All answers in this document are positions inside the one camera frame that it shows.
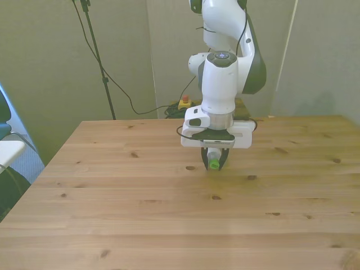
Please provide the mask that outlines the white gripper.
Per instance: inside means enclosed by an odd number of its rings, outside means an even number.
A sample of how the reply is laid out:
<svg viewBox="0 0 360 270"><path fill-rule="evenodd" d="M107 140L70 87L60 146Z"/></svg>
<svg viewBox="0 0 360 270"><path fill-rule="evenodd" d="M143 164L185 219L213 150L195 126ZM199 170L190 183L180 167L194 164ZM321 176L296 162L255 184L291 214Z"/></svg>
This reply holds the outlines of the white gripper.
<svg viewBox="0 0 360 270"><path fill-rule="evenodd" d="M201 158L209 168L208 148L221 149L219 170L225 165L229 149L248 149L252 144L253 122L235 121L233 113L211 114L201 106L186 110L181 127L181 144L185 147L202 147Z"/></svg>

